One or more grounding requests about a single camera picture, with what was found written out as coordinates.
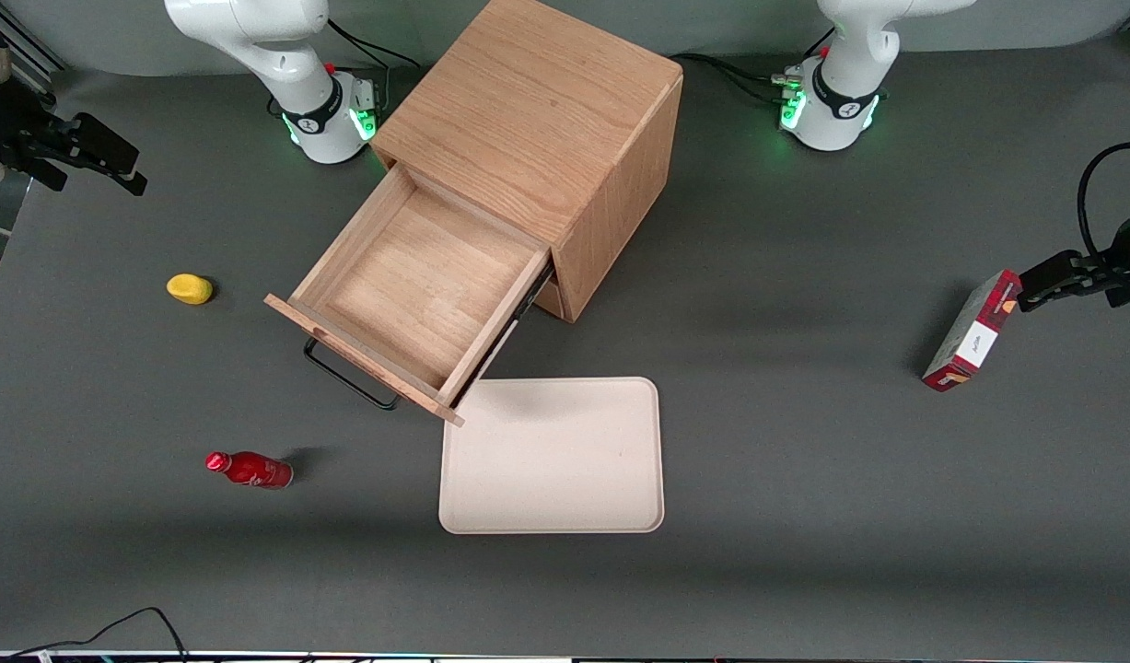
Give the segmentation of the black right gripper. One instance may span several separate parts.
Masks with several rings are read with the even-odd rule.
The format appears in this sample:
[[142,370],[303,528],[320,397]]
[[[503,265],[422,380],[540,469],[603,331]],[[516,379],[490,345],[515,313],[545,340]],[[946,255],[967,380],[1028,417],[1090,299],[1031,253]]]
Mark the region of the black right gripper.
[[[52,150],[38,140],[21,137],[42,127],[37,91],[15,76],[0,84],[0,162],[36,180],[52,192],[62,192],[67,173],[47,162]],[[136,169],[139,150],[99,119],[79,112],[63,127],[69,165],[92,169],[115,181],[134,197],[144,197],[147,178]]]

